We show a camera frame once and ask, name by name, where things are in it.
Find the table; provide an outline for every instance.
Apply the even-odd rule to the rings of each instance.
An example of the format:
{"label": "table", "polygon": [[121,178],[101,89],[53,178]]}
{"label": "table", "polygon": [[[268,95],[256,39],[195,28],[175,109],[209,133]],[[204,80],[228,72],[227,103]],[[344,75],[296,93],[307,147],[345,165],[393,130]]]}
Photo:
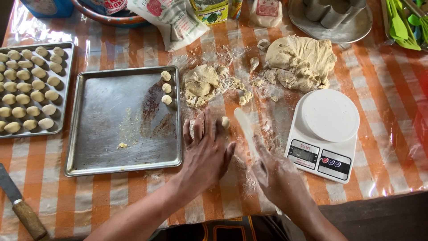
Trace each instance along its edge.
{"label": "table", "polygon": [[[374,25],[370,34],[353,44],[333,45],[337,62],[329,79],[355,103],[360,113],[357,152],[348,184],[335,183],[300,172],[319,205],[372,199],[426,190],[428,187],[428,55],[397,45],[386,46],[380,2],[368,1]],[[16,2],[3,46],[73,41],[78,46],[73,79],[83,71],[164,66],[174,64],[181,74],[197,64],[230,64],[232,75],[243,80],[254,99],[243,110],[266,145],[278,153],[285,149],[294,107],[302,93],[281,85],[249,84],[250,58],[264,63],[261,39],[305,36],[287,14],[279,27],[248,26],[249,5],[239,21],[210,27],[205,35],[172,53],[164,51],[162,37],[153,26],[119,29],[94,22],[75,11],[68,19],[36,19]],[[182,223],[271,214],[274,206],[262,195],[249,171],[249,152],[233,111],[239,93],[229,90],[211,100],[214,115],[231,120],[230,140],[239,150],[219,184],[205,191],[168,218],[161,227]],[[64,130],[54,136],[0,140],[0,162],[10,172],[24,199],[39,215],[51,237],[87,235],[128,204],[167,182],[180,167],[155,171],[67,178],[63,174],[71,106],[71,88]],[[279,101],[274,103],[270,97]],[[185,117],[197,111],[183,109]],[[30,240],[0,192],[0,239]]]}

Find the metal baking tray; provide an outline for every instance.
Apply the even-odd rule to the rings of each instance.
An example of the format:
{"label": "metal baking tray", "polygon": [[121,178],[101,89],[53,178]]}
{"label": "metal baking tray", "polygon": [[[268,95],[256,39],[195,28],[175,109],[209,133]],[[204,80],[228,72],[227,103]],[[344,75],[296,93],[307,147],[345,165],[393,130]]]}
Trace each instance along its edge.
{"label": "metal baking tray", "polygon": [[[168,71],[173,102],[161,98]],[[178,166],[182,161],[178,68],[83,72],[77,77],[67,177]]]}
{"label": "metal baking tray", "polygon": [[[39,46],[43,46],[49,51],[48,56],[42,57],[42,56],[36,54],[36,48]],[[58,74],[54,73],[52,70],[49,69],[49,63],[51,62],[51,60],[49,58],[50,58],[51,54],[53,54],[53,49],[55,47],[60,47],[60,48],[64,49],[64,51],[65,51],[65,54],[62,57],[63,62],[61,63],[63,70]],[[12,115],[9,117],[0,117],[0,121],[5,121],[7,123],[11,123],[11,122],[16,121],[16,122],[21,124],[21,129],[16,133],[10,134],[10,133],[7,133],[6,131],[0,132],[0,139],[2,139],[2,138],[18,138],[18,137],[27,137],[27,136],[38,136],[38,135],[52,135],[52,134],[56,134],[56,133],[60,132],[62,130],[62,126],[64,124],[65,106],[67,104],[68,87],[70,85],[69,83],[70,83],[70,78],[71,78],[71,69],[73,66],[74,43],[73,42],[59,42],[59,43],[47,43],[47,44],[34,44],[34,45],[25,45],[25,46],[16,46],[16,47],[6,47],[6,48],[0,48],[0,53],[7,54],[10,50],[16,50],[16,51],[21,53],[21,51],[23,51],[24,49],[28,49],[28,50],[32,51],[33,55],[39,56],[40,58],[42,58],[43,60],[46,61],[46,63],[44,65],[39,66],[40,68],[42,68],[46,71],[46,76],[41,78],[40,80],[42,80],[43,82],[46,83],[49,76],[56,76],[61,80],[60,84],[55,86],[55,87],[52,87],[46,83],[44,89],[42,89],[40,91],[45,93],[48,90],[56,90],[60,97],[55,101],[50,101],[48,99],[45,99],[42,102],[36,102],[36,101],[30,100],[30,103],[28,103],[26,105],[22,105],[22,104],[16,102],[15,104],[9,106],[9,105],[7,105],[1,101],[1,98],[3,98],[4,95],[10,93],[10,92],[4,90],[4,91],[0,92],[0,107],[10,107],[10,108],[22,107],[24,109],[27,109],[30,106],[37,106],[41,111],[43,106],[48,105],[48,104],[53,104],[54,106],[56,106],[57,110],[51,116],[47,116],[41,111],[40,115],[35,116],[35,117],[30,116],[28,114],[25,115],[23,118],[15,118]],[[34,66],[28,70],[31,72],[31,70],[33,68],[36,68],[36,67],[37,67],[37,65],[34,64]],[[31,84],[36,79],[39,79],[39,78],[31,75],[29,80],[23,81],[23,80],[20,80],[19,78],[16,78],[16,80],[14,80],[13,82],[15,82],[15,83],[25,82],[25,83]],[[4,83],[10,82],[10,81],[11,80],[7,79],[6,77],[3,80]],[[19,94],[26,94],[26,95],[30,96],[32,91],[34,91],[34,90],[31,90],[28,93],[22,93],[20,90],[18,90],[16,92],[13,92],[12,94],[14,94],[15,96],[19,95]],[[28,131],[22,126],[22,124],[26,120],[34,119],[36,121],[39,121],[39,120],[44,119],[44,118],[51,118],[53,120],[54,125],[52,128],[45,130],[45,129],[42,129],[41,127],[37,126],[35,129]]]}
{"label": "metal baking tray", "polygon": [[364,38],[372,29],[373,15],[369,5],[361,10],[350,22],[337,28],[326,29],[320,22],[313,22],[305,16],[303,0],[288,1],[288,15],[291,22],[314,39],[330,39],[332,43],[352,43]]}

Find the kitchen scale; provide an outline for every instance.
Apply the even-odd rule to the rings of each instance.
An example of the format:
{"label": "kitchen scale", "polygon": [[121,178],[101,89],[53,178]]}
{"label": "kitchen scale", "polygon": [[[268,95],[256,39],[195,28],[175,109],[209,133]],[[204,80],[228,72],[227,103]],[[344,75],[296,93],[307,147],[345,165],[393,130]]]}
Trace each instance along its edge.
{"label": "kitchen scale", "polygon": [[298,169],[348,183],[360,115],[336,90],[314,90],[297,102],[284,156]]}

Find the scale platform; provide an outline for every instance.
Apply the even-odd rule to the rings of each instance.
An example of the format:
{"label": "scale platform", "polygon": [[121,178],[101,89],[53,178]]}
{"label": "scale platform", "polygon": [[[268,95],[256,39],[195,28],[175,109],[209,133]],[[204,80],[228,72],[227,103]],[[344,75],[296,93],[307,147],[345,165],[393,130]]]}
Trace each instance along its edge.
{"label": "scale platform", "polygon": [[336,90],[314,90],[296,105],[284,156],[298,169],[348,183],[354,163],[360,115]]}

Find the knife handle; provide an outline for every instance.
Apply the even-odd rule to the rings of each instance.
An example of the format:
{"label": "knife handle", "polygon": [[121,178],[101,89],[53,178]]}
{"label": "knife handle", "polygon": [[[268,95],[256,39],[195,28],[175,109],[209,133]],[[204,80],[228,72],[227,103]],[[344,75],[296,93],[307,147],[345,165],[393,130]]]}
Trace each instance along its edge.
{"label": "knife handle", "polygon": [[13,203],[12,210],[15,212],[16,216],[18,216],[21,223],[35,241],[38,241],[46,236],[48,232],[40,222],[37,215],[26,202],[24,202],[22,199],[16,200]]}

